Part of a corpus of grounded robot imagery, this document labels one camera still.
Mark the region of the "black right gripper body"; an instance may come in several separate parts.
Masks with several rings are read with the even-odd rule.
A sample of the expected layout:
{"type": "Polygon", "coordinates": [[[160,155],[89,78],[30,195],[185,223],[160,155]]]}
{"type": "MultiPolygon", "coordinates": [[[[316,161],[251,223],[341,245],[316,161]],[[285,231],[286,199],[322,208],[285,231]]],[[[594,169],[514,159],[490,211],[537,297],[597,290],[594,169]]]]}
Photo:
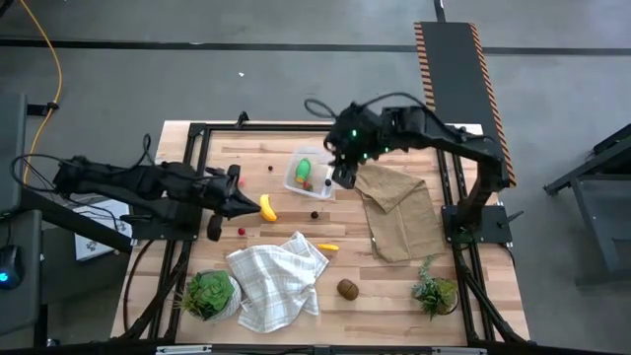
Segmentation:
{"type": "Polygon", "coordinates": [[[354,187],[360,164],[374,158],[380,147],[382,119],[366,106],[351,103],[332,125],[332,137],[340,141],[338,153],[345,155],[345,164],[334,168],[333,180],[344,188],[354,187]]]}

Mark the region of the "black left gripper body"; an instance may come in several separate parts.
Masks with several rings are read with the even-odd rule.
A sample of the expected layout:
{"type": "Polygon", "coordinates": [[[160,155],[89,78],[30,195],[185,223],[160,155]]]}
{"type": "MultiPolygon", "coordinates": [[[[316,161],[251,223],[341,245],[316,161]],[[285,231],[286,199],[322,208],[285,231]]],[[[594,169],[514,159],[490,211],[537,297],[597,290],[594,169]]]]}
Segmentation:
{"type": "Polygon", "coordinates": [[[241,167],[230,165],[227,170],[208,167],[205,173],[209,178],[205,196],[210,198],[210,208],[214,211],[206,228],[207,238],[218,242],[222,233],[223,219],[237,217],[241,212],[236,194],[241,167]]]}

